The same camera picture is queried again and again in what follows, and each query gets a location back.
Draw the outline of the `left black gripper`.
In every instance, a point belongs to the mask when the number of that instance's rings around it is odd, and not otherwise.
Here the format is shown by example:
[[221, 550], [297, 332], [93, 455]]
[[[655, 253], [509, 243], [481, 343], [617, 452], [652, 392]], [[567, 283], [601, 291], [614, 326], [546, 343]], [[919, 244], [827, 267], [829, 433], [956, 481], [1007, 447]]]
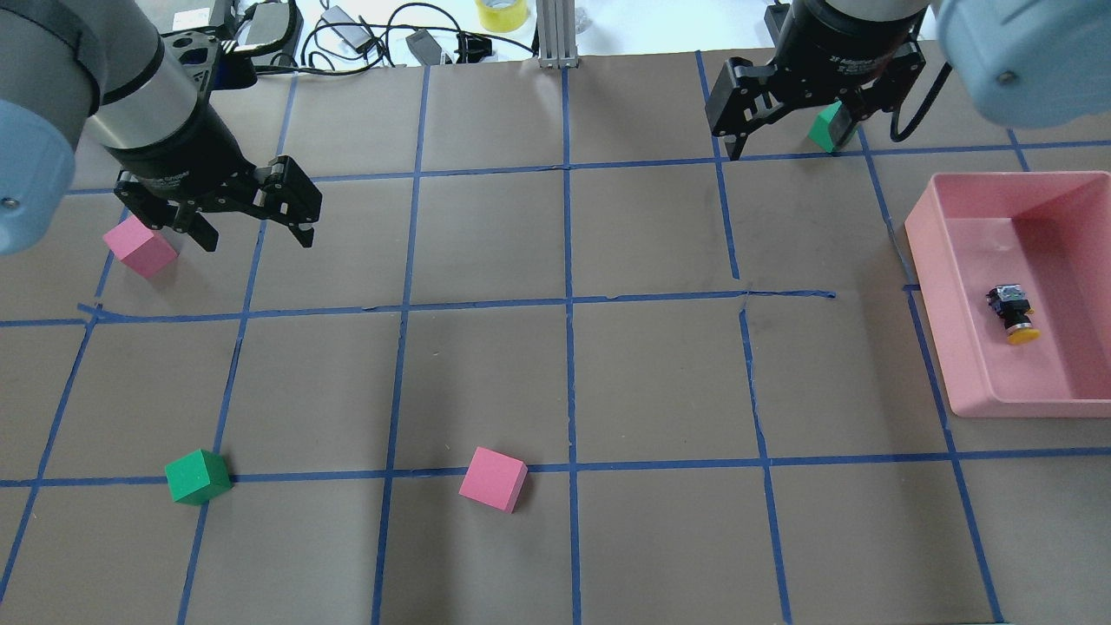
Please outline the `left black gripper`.
[[250, 162], [214, 109], [154, 145], [116, 150], [116, 198], [147, 228], [174, 230], [213, 253], [220, 234], [206, 216], [239, 213], [277, 222], [313, 246], [321, 191], [289, 155]]

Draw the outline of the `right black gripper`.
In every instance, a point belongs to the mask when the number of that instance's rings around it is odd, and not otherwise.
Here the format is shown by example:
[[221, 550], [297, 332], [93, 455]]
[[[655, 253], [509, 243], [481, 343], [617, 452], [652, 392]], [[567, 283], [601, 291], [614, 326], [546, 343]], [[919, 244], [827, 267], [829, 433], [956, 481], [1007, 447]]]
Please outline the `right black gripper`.
[[727, 159], [747, 138], [799, 109], [838, 102], [831, 151], [845, 149], [858, 123], [904, 103], [925, 65], [913, 31], [925, 1], [792, 1], [763, 64], [730, 56], [707, 97], [707, 127], [727, 140]]

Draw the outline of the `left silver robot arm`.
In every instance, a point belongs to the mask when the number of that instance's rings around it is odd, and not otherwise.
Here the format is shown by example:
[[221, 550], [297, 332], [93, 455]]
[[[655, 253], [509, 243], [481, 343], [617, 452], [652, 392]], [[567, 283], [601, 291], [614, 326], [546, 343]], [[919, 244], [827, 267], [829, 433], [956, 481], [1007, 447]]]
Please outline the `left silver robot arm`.
[[116, 198], [150, 230], [214, 252], [207, 214], [272, 221], [312, 246], [322, 195], [293, 158], [257, 167], [210, 102], [257, 82], [256, 56], [198, 30], [163, 36], [136, 1], [4, 1], [1, 75], [3, 254], [46, 235], [90, 135], [119, 163]]

